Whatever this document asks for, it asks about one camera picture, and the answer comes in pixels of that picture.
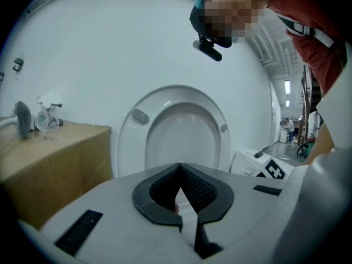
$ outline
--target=white wall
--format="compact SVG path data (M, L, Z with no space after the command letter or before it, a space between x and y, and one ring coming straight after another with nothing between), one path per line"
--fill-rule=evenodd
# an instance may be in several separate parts
M242 147L261 149L271 127L268 76L246 44L220 48L219 63L193 49L192 7L192 0L55 0L19 25L2 52L0 116L18 100L34 111L35 95L52 91L64 99L64 119L110 125L115 146L142 96L182 84L218 104L231 156ZM18 74L11 69L16 57L25 61Z
M270 81L270 87L271 87L271 93L272 93L272 101L274 102L274 106L276 107L276 127L275 127L275 136L274 136L274 142L279 140L280 136L280 122L281 122L281 107L280 103L276 94L275 87L273 83Z

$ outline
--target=gray brush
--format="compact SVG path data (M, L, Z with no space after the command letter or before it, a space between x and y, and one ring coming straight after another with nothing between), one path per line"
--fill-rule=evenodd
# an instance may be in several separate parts
M20 139L24 139L29 132L32 122L32 115L24 102L17 102L13 110L14 117L0 122L0 131L9 125L16 125L17 135Z

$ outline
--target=cardboard box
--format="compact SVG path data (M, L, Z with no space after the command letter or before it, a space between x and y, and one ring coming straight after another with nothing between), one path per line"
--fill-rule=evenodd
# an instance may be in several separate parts
M0 182L20 219L39 229L62 207L113 178L110 127L64 122L44 137L0 131Z

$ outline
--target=person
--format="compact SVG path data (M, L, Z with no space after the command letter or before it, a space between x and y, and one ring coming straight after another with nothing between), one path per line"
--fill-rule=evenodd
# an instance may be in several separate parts
M350 0L194 0L190 21L197 33L214 43L229 47L237 37L245 37L265 8L282 17L324 33L333 43L326 46L314 36L287 30L302 60L307 63L326 94L340 75L345 62L345 42L352 44L352 31L345 11ZM334 148L325 123L304 164Z
M288 142L291 143L292 139L293 139L293 133L295 131L295 125L294 125L292 119L286 118L286 125L284 128L289 131Z

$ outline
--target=toilet lid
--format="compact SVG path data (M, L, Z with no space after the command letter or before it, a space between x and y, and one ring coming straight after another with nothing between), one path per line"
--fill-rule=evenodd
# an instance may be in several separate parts
M229 169L225 118L207 95L188 86L142 98L125 118L116 148L118 177L174 162Z

